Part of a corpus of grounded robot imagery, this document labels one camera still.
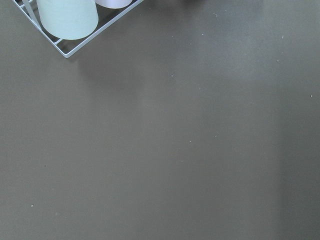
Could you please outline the pale green cup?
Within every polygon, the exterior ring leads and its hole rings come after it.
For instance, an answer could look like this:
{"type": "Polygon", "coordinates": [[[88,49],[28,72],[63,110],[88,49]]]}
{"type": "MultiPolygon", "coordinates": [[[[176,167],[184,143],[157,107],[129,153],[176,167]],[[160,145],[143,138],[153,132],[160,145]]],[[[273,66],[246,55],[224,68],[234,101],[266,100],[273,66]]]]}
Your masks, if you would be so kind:
{"type": "Polygon", "coordinates": [[[57,38],[82,39],[98,25],[94,0],[38,0],[36,3],[42,26],[57,38]]]}

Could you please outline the lilac cup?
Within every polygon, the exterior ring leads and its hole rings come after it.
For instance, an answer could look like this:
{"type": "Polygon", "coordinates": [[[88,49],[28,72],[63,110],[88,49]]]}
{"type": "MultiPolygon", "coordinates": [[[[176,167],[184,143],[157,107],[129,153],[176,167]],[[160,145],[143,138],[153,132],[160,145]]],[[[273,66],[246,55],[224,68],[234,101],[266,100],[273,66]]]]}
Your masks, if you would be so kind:
{"type": "Polygon", "coordinates": [[[95,0],[95,3],[109,9],[122,9],[130,5],[132,0],[95,0]]]}

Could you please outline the white cup rack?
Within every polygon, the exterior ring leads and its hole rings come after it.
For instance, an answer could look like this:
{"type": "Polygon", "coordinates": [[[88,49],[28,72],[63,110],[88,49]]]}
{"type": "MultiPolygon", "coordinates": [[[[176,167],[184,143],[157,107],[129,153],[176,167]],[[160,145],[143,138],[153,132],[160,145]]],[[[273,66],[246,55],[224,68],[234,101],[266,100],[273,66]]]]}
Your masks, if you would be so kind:
{"type": "Polygon", "coordinates": [[[37,2],[35,0],[14,0],[14,5],[28,19],[45,39],[65,58],[71,57],[74,53],[84,47],[93,38],[102,33],[109,26],[118,21],[129,11],[137,7],[142,1],[133,0],[128,6],[120,9],[111,9],[97,6],[98,23],[94,31],[88,36],[75,40],[67,40],[49,33],[41,24],[37,2]]]}

